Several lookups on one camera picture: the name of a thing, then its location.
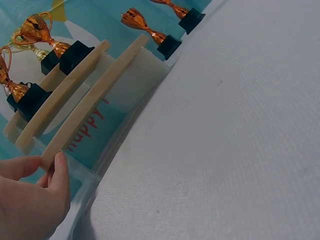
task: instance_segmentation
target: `orange trophy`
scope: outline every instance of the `orange trophy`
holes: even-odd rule
[[[8,67],[2,57],[2,51],[6,49],[9,53]],[[49,97],[51,92],[46,92],[36,83],[30,83],[30,87],[23,82],[20,84],[13,82],[9,78],[11,67],[12,51],[8,46],[0,48],[0,84],[3,85],[7,102],[14,109],[19,111],[26,121],[30,121],[33,115]]]
[[[50,27],[47,26],[43,16],[49,17]],[[56,41],[50,35],[52,26],[53,18],[50,12],[32,14],[23,22],[20,32],[15,34],[13,41],[17,46],[48,43],[53,50],[41,61],[42,73],[47,75],[60,63],[60,70],[68,75],[94,47],[87,47],[80,41],[76,41],[73,45]],[[18,41],[17,37],[21,37],[23,41]]]
[[[171,35],[167,36],[161,32],[152,30],[150,27],[148,27],[144,16],[134,7],[122,14],[121,22],[130,28],[144,30],[149,33],[152,39],[158,45],[157,50],[164,55],[166,60],[170,58],[170,56],[182,43]]]
[[[171,7],[177,17],[180,19],[179,25],[186,31],[188,35],[205,17],[204,13],[192,8],[190,11],[184,7],[177,6],[171,0],[150,0],[156,4],[165,4]]]

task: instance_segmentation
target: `wooden board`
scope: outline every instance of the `wooden board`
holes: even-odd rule
[[[75,135],[94,111],[95,107],[127,70],[135,56],[148,40],[149,38],[144,34],[139,36],[126,51],[114,61],[75,107],[41,156],[41,167],[45,171],[51,166],[56,153],[60,150],[65,150],[69,146],[70,142],[74,139]]]
[[[47,92],[54,91],[57,86],[66,78],[66,75],[60,71],[59,66],[60,64],[56,65],[39,83],[39,86]],[[28,122],[19,114],[19,112],[15,112],[12,119],[3,129],[3,134],[12,143],[15,143],[20,135],[21,130],[23,130],[27,124]]]
[[[86,78],[94,71],[101,54],[108,50],[109,47],[110,44],[106,40],[102,41],[68,76],[66,76],[64,81],[62,81],[43,103],[15,142],[16,146],[24,154],[30,153],[35,145],[33,137],[40,137],[42,135],[56,114]]]

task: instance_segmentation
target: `trophy handle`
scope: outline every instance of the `trophy handle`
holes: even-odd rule
[[[10,48],[10,47],[8,47],[8,46],[3,46],[3,47],[0,48],[0,54],[1,54],[1,55],[2,55],[2,51],[3,51],[4,49],[7,49],[8,52],[9,52],[9,64],[8,64],[8,66],[6,67],[7,71],[9,72],[10,67],[11,67],[12,51],[11,51],[11,48]]]
[[[48,12],[48,11],[44,11],[44,12],[39,13],[39,16],[40,16],[40,17],[43,17],[43,16],[45,16],[45,15],[47,15],[47,16],[49,17],[49,19],[50,19],[49,32],[51,32],[52,24],[53,24],[54,20],[53,20],[53,18],[52,18],[51,13],[50,13],[50,12]]]
[[[20,37],[20,38],[23,39],[23,34],[22,34],[22,32],[17,32],[17,33],[14,35],[13,39],[12,39],[13,42],[14,42],[14,44],[16,44],[16,45],[31,45],[31,44],[37,43],[36,41],[31,41],[31,42],[17,41],[17,37]]]

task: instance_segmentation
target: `black trophy base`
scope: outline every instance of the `black trophy base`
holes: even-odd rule
[[[44,75],[48,75],[52,69],[60,62],[56,53],[52,50],[42,61],[41,61],[41,72]]]
[[[206,14],[198,12],[196,9],[192,8],[184,18],[179,22],[180,27],[182,27],[186,34],[192,32],[193,29],[202,21]]]
[[[168,35],[166,39],[159,45],[157,50],[164,55],[165,60],[168,60],[171,55],[181,45],[181,41],[178,41],[173,36]]]
[[[93,49],[94,47],[87,47],[82,42],[76,41],[61,56],[60,70],[69,75]]]
[[[19,111],[20,115],[27,121],[33,118],[39,108],[44,104],[47,98],[50,96],[52,91],[47,92],[43,90],[36,83],[31,83],[31,87],[26,92],[26,94],[18,101],[17,103],[14,101],[12,94],[8,96],[6,99],[7,102]]]

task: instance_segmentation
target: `yellow triangle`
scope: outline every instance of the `yellow triangle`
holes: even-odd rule
[[[65,0],[53,0],[52,10],[50,11],[53,21],[65,22],[68,20],[65,12]]]

